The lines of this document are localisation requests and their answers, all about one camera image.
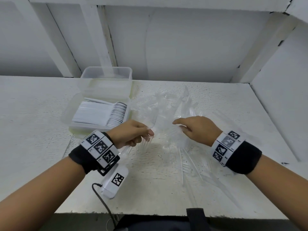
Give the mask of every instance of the white tabletop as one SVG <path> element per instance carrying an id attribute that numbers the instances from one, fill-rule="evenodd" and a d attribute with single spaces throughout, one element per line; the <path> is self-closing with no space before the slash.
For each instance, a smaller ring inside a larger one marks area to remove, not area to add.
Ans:
<path id="1" fill-rule="evenodd" d="M 79 143 L 61 124 L 60 116 L 78 91 L 77 79 L 54 77 L 0 76 L 0 200 L 65 157 Z M 213 115 L 220 110 L 243 131 L 260 139 L 265 155 L 308 178 L 306 164 L 297 163 L 276 127 L 248 84 L 199 83 L 172 81 L 134 81 L 133 99 L 163 89 L 187 85 L 196 110 L 204 111 L 221 128 L 224 124 Z M 106 201 L 115 214 L 185 215 L 191 207 L 187 191 L 177 181 L 177 171 L 164 166 L 156 147 L 145 154 L 133 149 L 123 162 L 129 168 L 116 197 Z M 105 213 L 106 209 L 92 192 L 91 184 L 102 176 L 90 172 L 57 210 L 58 213 Z M 237 208 L 215 186 L 190 182 L 198 207 L 206 216 L 250 219 L 286 219 L 286 217 L 243 175 L 220 178 L 241 206 Z"/>

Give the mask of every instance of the bare forearm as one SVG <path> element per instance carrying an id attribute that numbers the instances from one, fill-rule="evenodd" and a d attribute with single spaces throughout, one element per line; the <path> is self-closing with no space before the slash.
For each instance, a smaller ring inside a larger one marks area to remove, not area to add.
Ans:
<path id="1" fill-rule="evenodd" d="M 247 177 L 301 230 L 308 230 L 308 181 L 262 155 Z"/>
<path id="2" fill-rule="evenodd" d="M 0 202 L 0 230 L 37 230 L 85 177 L 83 167 L 69 157 Z"/>

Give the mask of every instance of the person's left hand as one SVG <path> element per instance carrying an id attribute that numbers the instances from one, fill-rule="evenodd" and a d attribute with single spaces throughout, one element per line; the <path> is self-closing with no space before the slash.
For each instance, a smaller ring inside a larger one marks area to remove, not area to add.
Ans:
<path id="1" fill-rule="evenodd" d="M 145 124 L 135 120 L 128 120 L 114 127 L 107 134 L 112 139 L 115 147 L 120 149 L 126 145 L 134 147 L 137 143 L 141 142 L 141 137 L 148 138 L 149 136 L 153 136 L 154 132 L 148 129 Z"/>

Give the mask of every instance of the clear plastic container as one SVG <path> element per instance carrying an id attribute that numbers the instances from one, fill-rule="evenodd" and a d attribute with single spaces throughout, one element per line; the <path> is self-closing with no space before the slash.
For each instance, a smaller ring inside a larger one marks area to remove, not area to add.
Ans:
<path id="1" fill-rule="evenodd" d="M 132 89 L 132 69 L 129 67 L 87 67 L 78 87 L 81 91 L 102 90 L 105 94 L 129 97 Z"/>
<path id="2" fill-rule="evenodd" d="M 93 130 L 108 131 L 113 127 L 72 122 L 81 102 L 85 97 L 103 100 L 111 103 L 118 101 L 127 104 L 124 120 L 128 120 L 131 108 L 129 98 L 132 88 L 132 69 L 129 67 L 99 67 L 91 66 L 84 70 L 77 86 L 77 93 L 68 103 L 61 116 L 61 122 L 68 125 L 73 134 L 86 133 Z"/>

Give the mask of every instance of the black belt strap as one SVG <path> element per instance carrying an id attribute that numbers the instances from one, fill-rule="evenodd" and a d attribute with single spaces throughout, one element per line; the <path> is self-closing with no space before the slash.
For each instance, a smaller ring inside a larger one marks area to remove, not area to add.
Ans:
<path id="1" fill-rule="evenodd" d="M 187 208 L 186 213 L 191 231 L 210 231 L 203 208 Z"/>

